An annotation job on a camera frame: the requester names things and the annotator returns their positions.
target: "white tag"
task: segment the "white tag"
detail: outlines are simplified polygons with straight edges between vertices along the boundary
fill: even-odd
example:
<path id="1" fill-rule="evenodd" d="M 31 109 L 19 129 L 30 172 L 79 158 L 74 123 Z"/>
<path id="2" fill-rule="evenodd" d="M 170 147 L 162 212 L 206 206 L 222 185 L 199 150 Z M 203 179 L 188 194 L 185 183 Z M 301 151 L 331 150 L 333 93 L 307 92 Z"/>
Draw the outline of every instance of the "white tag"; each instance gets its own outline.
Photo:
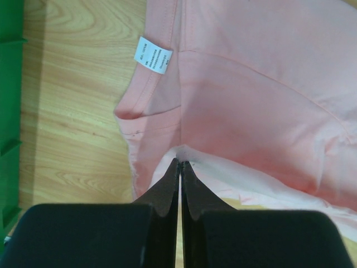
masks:
<path id="1" fill-rule="evenodd" d="M 164 74 L 171 59 L 172 51 L 162 49 L 144 37 L 140 37 L 134 59 L 159 74 Z"/>

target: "care label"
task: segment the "care label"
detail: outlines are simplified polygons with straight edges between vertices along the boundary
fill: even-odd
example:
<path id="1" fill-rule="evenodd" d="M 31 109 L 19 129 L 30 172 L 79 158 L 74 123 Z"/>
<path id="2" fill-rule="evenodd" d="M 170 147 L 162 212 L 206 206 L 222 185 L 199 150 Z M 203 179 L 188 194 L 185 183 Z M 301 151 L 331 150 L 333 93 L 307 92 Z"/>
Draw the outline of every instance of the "care label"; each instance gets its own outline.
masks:
<path id="1" fill-rule="evenodd" d="M 171 55 L 172 51 L 162 49 L 144 37 L 140 37 L 134 60 L 152 71 L 164 74 Z"/>

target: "wooden table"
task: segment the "wooden table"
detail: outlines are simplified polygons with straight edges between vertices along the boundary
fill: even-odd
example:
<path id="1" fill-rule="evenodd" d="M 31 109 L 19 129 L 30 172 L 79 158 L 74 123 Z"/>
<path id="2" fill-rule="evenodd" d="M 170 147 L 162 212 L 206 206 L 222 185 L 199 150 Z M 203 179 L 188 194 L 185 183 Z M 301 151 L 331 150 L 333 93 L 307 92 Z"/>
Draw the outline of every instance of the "wooden table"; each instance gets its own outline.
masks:
<path id="1" fill-rule="evenodd" d="M 145 9 L 145 0 L 25 0 L 24 211 L 39 203 L 132 200 L 127 145 L 113 109 L 134 72 Z M 180 226 L 177 267 L 182 267 Z M 357 263 L 356 244 L 348 247 Z"/>

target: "pink shirt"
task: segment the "pink shirt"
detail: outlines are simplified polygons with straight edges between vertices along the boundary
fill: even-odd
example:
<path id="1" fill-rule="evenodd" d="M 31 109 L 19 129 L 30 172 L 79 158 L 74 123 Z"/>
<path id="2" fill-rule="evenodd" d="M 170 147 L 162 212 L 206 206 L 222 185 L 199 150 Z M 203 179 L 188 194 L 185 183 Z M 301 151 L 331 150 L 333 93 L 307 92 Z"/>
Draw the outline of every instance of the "pink shirt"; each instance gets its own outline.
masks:
<path id="1" fill-rule="evenodd" d="M 173 54 L 164 75 L 138 65 L 115 109 L 135 197 L 186 145 L 202 153 L 186 160 L 213 155 L 236 163 L 236 177 L 245 166 L 321 206 L 357 210 L 356 25 L 340 0 L 148 0 L 145 37 Z"/>

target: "green plastic crate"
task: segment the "green plastic crate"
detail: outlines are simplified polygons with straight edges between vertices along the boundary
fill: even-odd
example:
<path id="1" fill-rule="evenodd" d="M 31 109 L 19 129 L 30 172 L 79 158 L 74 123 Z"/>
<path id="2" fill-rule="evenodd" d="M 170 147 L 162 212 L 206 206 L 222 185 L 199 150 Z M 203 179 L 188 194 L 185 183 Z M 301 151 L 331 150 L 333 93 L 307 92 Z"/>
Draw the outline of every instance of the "green plastic crate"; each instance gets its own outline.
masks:
<path id="1" fill-rule="evenodd" d="M 17 222 L 23 0 L 0 0 L 0 239 Z"/>

